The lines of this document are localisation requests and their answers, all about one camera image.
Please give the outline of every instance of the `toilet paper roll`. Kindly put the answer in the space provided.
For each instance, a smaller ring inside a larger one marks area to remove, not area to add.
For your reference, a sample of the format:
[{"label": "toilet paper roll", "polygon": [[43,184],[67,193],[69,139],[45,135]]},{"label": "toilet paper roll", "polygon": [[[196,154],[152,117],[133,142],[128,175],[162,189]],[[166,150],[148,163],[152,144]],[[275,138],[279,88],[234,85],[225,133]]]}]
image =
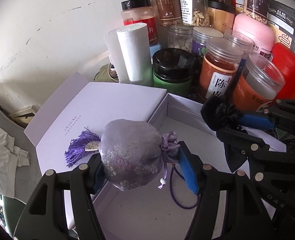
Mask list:
[{"label": "toilet paper roll", "polygon": [[112,30],[104,36],[105,44],[110,52],[110,61],[115,67],[120,83],[129,84],[129,76],[126,71],[125,62],[123,59],[123,54],[121,51],[119,38],[116,34],[116,30],[117,29]]},{"label": "toilet paper roll", "polygon": [[127,25],[116,32],[131,84],[152,86],[153,73],[147,24]]}]

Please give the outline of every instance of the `pink container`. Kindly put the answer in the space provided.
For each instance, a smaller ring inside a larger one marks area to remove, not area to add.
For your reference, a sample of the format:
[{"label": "pink container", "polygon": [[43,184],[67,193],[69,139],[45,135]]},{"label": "pink container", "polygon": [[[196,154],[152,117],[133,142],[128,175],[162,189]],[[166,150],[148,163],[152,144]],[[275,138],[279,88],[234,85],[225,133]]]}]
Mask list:
[{"label": "pink container", "polygon": [[233,30],[243,33],[254,41],[253,52],[270,58],[275,43],[275,33],[269,26],[242,13],[235,17]]}]

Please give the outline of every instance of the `white bead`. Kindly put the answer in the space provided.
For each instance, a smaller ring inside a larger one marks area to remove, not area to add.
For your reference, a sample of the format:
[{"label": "white bead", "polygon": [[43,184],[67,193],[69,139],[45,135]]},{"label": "white bead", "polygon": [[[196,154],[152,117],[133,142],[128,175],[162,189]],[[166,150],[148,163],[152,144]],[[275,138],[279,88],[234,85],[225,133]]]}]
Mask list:
[{"label": "white bead", "polygon": [[166,180],[163,179],[163,178],[160,179],[160,182],[162,183],[162,185],[165,185],[166,184]]}]

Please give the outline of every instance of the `green jar with black lid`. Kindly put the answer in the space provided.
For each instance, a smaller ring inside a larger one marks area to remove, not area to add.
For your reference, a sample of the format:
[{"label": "green jar with black lid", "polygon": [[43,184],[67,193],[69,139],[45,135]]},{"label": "green jar with black lid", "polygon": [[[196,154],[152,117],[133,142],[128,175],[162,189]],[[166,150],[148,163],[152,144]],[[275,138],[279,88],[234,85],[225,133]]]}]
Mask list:
[{"label": "green jar with black lid", "polygon": [[187,97],[195,68],[195,57],[183,49],[161,49],[153,55],[154,87]]}]

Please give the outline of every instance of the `black jar lid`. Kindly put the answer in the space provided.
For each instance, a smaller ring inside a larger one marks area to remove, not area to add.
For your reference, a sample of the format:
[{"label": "black jar lid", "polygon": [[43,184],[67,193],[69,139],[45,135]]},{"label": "black jar lid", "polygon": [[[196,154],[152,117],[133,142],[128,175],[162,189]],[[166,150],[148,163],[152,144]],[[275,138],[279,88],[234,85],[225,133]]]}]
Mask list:
[{"label": "black jar lid", "polygon": [[151,6],[151,0],[128,0],[121,2],[122,10]]},{"label": "black jar lid", "polygon": [[193,75],[195,64],[195,57],[183,49],[160,49],[153,55],[155,75],[170,83],[188,81]]},{"label": "black jar lid", "polygon": [[209,7],[235,14],[235,8],[224,3],[209,0]]}]

